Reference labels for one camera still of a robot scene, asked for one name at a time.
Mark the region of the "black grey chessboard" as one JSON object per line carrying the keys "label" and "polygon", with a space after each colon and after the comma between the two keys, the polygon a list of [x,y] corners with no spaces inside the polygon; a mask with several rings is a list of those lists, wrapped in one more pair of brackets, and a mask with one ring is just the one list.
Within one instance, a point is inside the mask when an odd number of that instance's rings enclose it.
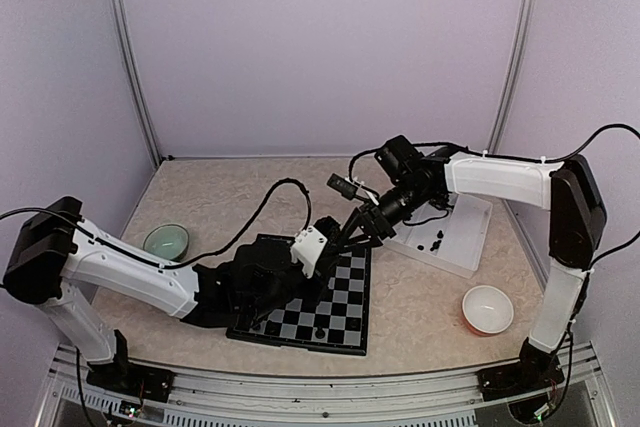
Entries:
{"label": "black grey chessboard", "polygon": [[[275,347],[364,356],[368,346],[371,258],[369,248],[343,253],[320,300],[297,297],[248,329],[228,328],[226,337]],[[361,320],[359,330],[349,329],[350,318]],[[266,332],[268,323],[280,325],[277,335]],[[323,339],[315,336],[318,327],[325,329]]]}

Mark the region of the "black chess piece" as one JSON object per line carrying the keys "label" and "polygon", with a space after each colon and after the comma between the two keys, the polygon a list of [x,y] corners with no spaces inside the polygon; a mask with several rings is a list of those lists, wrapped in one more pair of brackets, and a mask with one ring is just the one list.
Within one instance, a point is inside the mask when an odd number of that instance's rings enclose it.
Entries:
{"label": "black chess piece", "polygon": [[278,332],[279,332],[279,328],[280,328],[279,324],[268,323],[267,324],[267,328],[266,328],[266,332],[268,332],[270,335],[277,335]]}
{"label": "black chess piece", "polygon": [[350,318],[349,319],[349,329],[350,330],[359,330],[361,328],[361,320],[359,318]]}

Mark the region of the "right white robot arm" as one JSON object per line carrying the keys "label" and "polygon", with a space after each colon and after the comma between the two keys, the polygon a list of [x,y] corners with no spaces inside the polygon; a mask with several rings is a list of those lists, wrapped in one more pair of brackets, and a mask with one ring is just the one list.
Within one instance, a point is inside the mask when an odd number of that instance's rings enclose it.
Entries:
{"label": "right white robot arm", "polygon": [[412,142],[398,135],[369,150],[392,187],[356,207],[334,242],[338,251],[379,246],[411,215],[445,195],[501,199],[512,208],[529,250],[546,267],[539,314],[513,366],[511,380],[535,389],[551,371],[559,348],[580,312],[595,266],[630,248],[639,237],[602,249],[608,212],[584,145],[557,158],[473,151],[446,141]]}

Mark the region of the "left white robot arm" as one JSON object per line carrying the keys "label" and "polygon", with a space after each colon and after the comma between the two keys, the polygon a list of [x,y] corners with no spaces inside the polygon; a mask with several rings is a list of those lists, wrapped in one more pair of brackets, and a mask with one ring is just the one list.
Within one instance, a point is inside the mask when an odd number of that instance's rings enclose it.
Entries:
{"label": "left white robot arm", "polygon": [[233,259],[215,268],[202,265],[200,256],[181,264],[110,236],[81,209],[72,196],[24,208],[30,217],[2,283],[14,299],[45,312],[121,392],[139,383],[139,368],[127,359],[124,336],[104,326],[75,282],[137,299],[196,327],[251,328],[298,295],[321,294],[339,251],[339,223],[326,216],[294,238],[259,235],[244,245],[231,240]]}

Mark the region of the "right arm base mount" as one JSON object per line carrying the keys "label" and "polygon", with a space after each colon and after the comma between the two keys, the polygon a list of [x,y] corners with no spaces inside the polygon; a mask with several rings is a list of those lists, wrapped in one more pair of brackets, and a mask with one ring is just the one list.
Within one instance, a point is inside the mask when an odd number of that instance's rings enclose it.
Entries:
{"label": "right arm base mount", "polygon": [[519,364],[505,364],[481,369],[477,373],[479,390],[485,402],[513,397],[565,381],[562,369],[550,367],[537,380],[526,380]]}

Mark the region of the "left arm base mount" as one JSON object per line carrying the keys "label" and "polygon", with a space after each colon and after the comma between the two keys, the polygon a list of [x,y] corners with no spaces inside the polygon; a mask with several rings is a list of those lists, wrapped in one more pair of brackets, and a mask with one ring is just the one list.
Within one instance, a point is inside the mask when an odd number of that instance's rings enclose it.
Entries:
{"label": "left arm base mount", "polygon": [[175,374],[167,369],[130,364],[125,371],[111,367],[91,367],[89,385],[141,400],[166,403]]}

